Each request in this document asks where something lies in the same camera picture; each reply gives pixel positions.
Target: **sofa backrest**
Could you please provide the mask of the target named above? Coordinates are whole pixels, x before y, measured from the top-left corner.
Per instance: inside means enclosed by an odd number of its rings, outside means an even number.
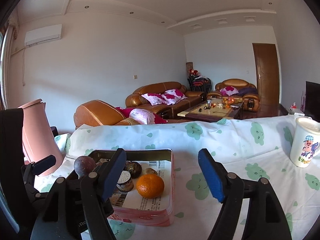
[[[149,101],[143,98],[141,95],[147,93],[162,94],[170,89],[179,89],[182,93],[187,91],[187,88],[184,85],[174,81],[150,84],[136,89],[126,98],[125,105],[127,107],[135,107],[142,104],[148,104]]]
[[[225,87],[235,87],[236,89],[241,89],[241,88],[245,88],[245,87],[253,87],[255,88],[256,86],[254,84],[251,84],[243,79],[238,79],[238,78],[231,78],[231,79],[227,79],[221,83],[218,83],[215,85],[215,90],[220,90],[223,89]]]
[[[101,100],[92,100],[80,105],[73,115],[76,128],[83,124],[90,126],[115,125],[124,119],[121,112]]]

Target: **small container with white granules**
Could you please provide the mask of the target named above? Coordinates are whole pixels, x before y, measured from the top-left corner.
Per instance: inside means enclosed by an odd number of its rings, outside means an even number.
[[[133,189],[133,181],[131,179],[130,172],[122,171],[117,187],[121,192],[129,192]]]

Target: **white wall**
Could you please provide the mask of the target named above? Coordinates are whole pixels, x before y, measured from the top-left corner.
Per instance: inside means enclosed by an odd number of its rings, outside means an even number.
[[[282,104],[300,107],[306,81],[320,83],[320,26],[303,0],[279,0],[277,19]]]
[[[106,13],[69,13],[20,27],[14,48],[26,31],[62,23],[62,39],[25,50],[11,60],[10,107],[42,98],[51,126],[73,131],[76,108],[101,99],[125,106],[136,88],[157,82],[186,84],[183,36],[146,21]]]
[[[244,79],[256,85],[252,43],[276,44],[271,26],[224,27],[191,33],[184,38],[187,61],[193,62],[194,69],[210,78],[213,86],[229,78]]]

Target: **leather armchair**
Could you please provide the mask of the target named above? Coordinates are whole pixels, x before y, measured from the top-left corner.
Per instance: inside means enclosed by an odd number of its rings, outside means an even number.
[[[100,125],[137,125],[139,124],[132,118],[125,118],[124,115],[101,100],[92,100],[80,105],[75,114],[73,115],[73,120],[78,129],[81,125],[87,124],[90,126],[100,126]],[[189,122],[190,120],[180,119],[180,120],[168,120],[168,123],[180,123]]]
[[[233,86],[236,89],[241,89],[241,88],[246,88],[246,87],[252,87],[256,88],[254,84],[248,83],[245,80],[242,79],[227,79],[223,82],[220,82],[216,84],[215,86],[215,91],[209,92],[207,94],[207,99],[210,98],[227,98],[228,96],[222,96],[220,90],[228,87],[228,86]],[[242,98],[244,101],[244,110],[252,111],[252,112],[257,112],[260,107],[260,98],[257,94],[245,94],[244,96],[237,96],[237,95],[232,95],[234,98]]]
[[[187,98],[181,100],[180,102],[167,106],[167,105],[156,105],[152,106],[148,100],[143,98],[141,95],[146,93],[162,94],[170,89],[179,89],[184,93]],[[187,91],[184,85],[179,82],[163,82],[150,84],[147,86],[140,87],[136,89],[131,95],[129,95],[125,100],[125,105],[127,107],[136,107],[149,110],[155,114],[159,114],[162,118],[172,119],[177,116],[178,113],[195,106],[205,100],[205,94],[201,91]]]

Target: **silver screw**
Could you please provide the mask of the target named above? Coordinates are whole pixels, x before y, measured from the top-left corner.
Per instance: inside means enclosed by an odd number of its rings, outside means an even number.
[[[269,180],[266,179],[266,178],[261,178],[260,181],[261,181],[262,184],[268,184],[269,183]]]
[[[60,184],[60,183],[62,183],[64,181],[64,177],[59,177],[59,178],[57,178],[56,181],[57,181],[58,184]]]
[[[90,173],[89,173],[89,178],[92,178],[92,179],[93,179],[93,178],[97,177],[97,175],[98,175],[98,174],[97,174],[95,171],[90,172]]]
[[[233,172],[229,172],[228,173],[228,178],[229,179],[235,179],[236,177],[237,177],[237,175],[235,173],[233,173]]]

